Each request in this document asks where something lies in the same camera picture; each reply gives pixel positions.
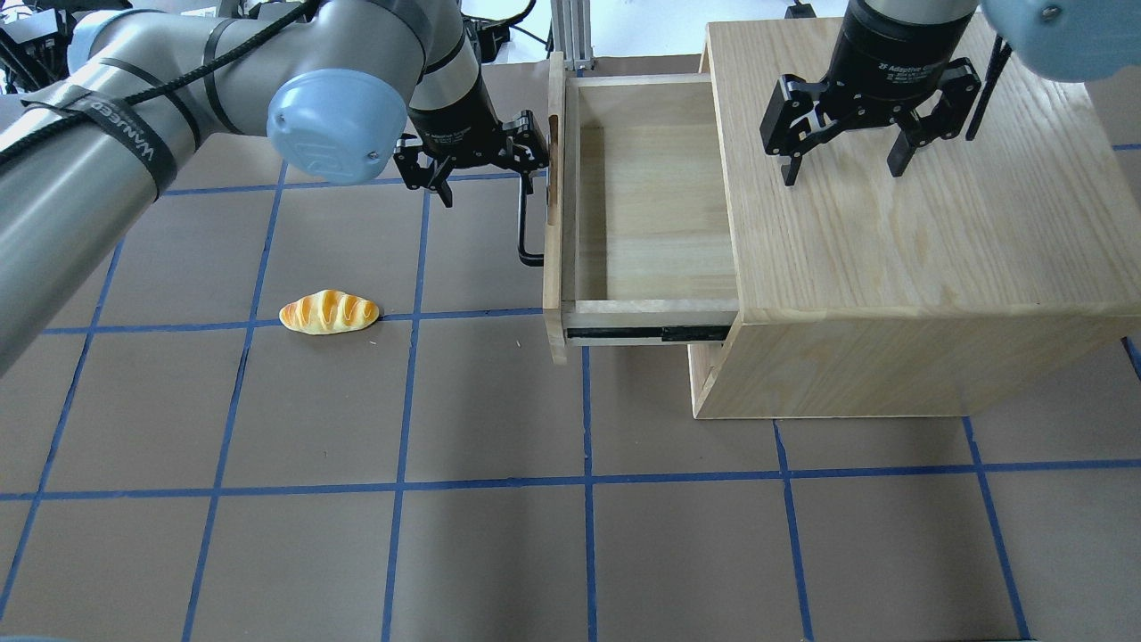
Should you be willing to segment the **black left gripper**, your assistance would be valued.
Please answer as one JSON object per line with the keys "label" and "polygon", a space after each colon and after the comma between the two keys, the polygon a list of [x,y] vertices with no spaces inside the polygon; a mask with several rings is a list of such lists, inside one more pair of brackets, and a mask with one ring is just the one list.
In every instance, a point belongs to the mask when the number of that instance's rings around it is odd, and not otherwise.
{"label": "black left gripper", "polygon": [[533,193],[531,174],[549,166],[547,136],[534,112],[503,122],[489,94],[415,94],[408,117],[415,133],[397,138],[395,166],[408,190],[435,193],[445,208],[454,204],[448,185],[454,170],[499,166],[516,172],[524,192]]}

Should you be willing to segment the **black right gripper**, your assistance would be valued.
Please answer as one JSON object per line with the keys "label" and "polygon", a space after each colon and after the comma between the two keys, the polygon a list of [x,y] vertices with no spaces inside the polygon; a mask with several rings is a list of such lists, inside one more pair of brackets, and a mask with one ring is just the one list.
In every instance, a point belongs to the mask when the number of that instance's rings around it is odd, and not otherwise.
{"label": "black right gripper", "polygon": [[899,125],[887,159],[900,177],[916,152],[953,139],[981,89],[973,62],[954,56],[973,9],[848,9],[817,82],[780,76],[759,135],[794,186],[807,153],[843,130]]}

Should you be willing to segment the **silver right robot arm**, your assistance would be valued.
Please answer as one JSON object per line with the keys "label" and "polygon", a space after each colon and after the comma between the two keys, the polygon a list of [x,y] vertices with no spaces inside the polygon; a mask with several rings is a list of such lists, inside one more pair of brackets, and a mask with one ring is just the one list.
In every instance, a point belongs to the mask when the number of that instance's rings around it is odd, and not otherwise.
{"label": "silver right robot arm", "polygon": [[779,78],[759,137],[791,186],[817,146],[895,125],[887,164],[900,177],[930,143],[976,138],[1012,57],[1084,84],[1136,66],[1138,52],[1136,1],[850,1],[824,76]]}

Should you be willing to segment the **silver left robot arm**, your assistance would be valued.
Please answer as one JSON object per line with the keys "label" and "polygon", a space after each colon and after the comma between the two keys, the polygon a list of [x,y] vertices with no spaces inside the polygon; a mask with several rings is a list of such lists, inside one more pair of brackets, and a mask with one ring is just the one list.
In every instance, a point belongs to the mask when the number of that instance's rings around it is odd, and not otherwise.
{"label": "silver left robot arm", "polygon": [[395,162],[445,204],[454,170],[550,162],[539,117],[497,117],[456,1],[304,1],[273,23],[90,13],[68,70],[3,133],[3,369],[212,135],[265,136],[338,185]]}

